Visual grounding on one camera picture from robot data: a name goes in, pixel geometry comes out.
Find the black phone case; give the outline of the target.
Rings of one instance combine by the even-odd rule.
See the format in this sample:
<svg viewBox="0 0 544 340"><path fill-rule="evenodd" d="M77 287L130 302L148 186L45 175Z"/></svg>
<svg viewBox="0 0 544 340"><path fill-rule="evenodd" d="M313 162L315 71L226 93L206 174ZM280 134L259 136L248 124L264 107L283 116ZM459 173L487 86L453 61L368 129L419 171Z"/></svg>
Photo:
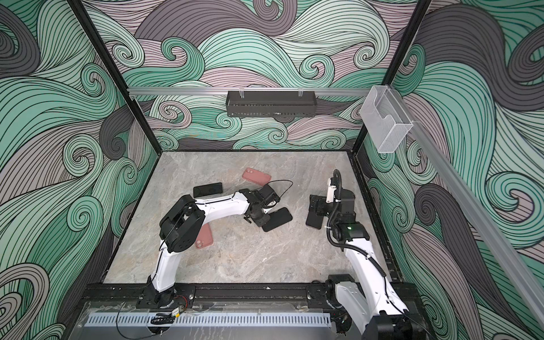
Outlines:
<svg viewBox="0 0 544 340"><path fill-rule="evenodd" d="M281 208L267 215L268 221L262 226L264 232L270 232L293 220L293 216L287 208Z"/></svg>

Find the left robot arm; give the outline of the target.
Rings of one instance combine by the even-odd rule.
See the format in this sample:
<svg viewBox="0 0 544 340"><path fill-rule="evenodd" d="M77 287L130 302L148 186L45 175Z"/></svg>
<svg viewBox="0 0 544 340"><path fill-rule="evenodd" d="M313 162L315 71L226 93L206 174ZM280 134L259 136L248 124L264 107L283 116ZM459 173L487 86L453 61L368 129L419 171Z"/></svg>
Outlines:
<svg viewBox="0 0 544 340"><path fill-rule="evenodd" d="M160 250L157 265L148 283L164 295L175 284L181 253L197 241L202 227L215 220L241 215L264 232L292 221L287 208L276 209L280 195L266 184L258 190L240 189L232 195L210 199L182 196L160 222Z"/></svg>

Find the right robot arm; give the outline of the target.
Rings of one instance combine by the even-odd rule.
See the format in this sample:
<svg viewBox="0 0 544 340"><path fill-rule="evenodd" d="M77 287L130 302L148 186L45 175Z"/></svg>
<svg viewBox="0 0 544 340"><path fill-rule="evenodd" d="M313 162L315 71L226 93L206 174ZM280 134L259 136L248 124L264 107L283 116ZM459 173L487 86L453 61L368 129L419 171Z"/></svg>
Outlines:
<svg viewBox="0 0 544 340"><path fill-rule="evenodd" d="M346 255L354 280L332 284L331 306L344 309L362 339L427 339L424 318L411 313L375 256L366 228L356 219L355 194L343 188L340 170L327 182L327 195L311 195L306 225L326 228L327 241Z"/></svg>

